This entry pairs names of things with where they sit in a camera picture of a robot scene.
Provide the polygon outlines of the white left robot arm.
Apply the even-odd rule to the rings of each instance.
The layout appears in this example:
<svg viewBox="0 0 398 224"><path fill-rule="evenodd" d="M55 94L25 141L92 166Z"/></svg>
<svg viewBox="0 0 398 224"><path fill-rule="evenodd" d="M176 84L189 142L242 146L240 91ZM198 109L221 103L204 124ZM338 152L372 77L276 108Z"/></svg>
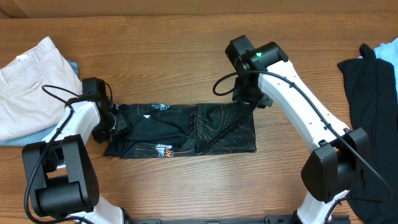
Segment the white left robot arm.
<svg viewBox="0 0 398 224"><path fill-rule="evenodd" d="M112 142L129 125L113 103L108 83L86 78L82 88L81 95L64 102L65 114L55 129L22 150L25 214L34 223L43 223L44 217L52 217L52 223L132 223L125 209L101 196L85 147L90 137Z"/></svg>

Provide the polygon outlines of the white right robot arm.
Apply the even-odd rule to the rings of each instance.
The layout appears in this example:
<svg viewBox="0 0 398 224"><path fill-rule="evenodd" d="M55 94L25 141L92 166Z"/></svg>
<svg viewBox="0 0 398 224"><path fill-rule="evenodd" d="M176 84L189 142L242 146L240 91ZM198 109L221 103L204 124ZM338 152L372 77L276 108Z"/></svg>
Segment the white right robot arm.
<svg viewBox="0 0 398 224"><path fill-rule="evenodd" d="M310 154L301 170L307 194L294 214L268 216L267 223L349 223L334 216L337 204L367 174L363 159L369 139L332 115L300 79L287 54L275 43L255 48L242 35L225 54L237 71L233 100L265 108L276 103L302 137Z"/></svg>

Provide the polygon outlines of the black printed cycling jersey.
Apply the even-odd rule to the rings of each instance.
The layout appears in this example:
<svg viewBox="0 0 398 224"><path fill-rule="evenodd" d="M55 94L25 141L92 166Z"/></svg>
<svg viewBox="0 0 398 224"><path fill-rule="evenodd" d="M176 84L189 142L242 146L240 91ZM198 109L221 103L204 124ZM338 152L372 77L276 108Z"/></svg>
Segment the black printed cycling jersey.
<svg viewBox="0 0 398 224"><path fill-rule="evenodd" d="M252 107L244 103L121 105L129 129L104 155L123 159L256 152Z"/></svg>

